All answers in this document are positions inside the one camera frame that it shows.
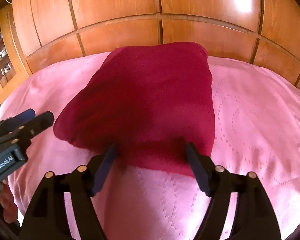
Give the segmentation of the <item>person's left hand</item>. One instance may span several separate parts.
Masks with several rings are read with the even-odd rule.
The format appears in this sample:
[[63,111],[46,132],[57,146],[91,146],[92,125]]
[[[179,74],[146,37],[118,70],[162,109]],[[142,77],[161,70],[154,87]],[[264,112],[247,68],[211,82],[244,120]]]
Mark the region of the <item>person's left hand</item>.
[[13,194],[8,185],[8,179],[1,182],[0,204],[3,207],[3,217],[8,223],[14,223],[18,219],[18,207],[14,203]]

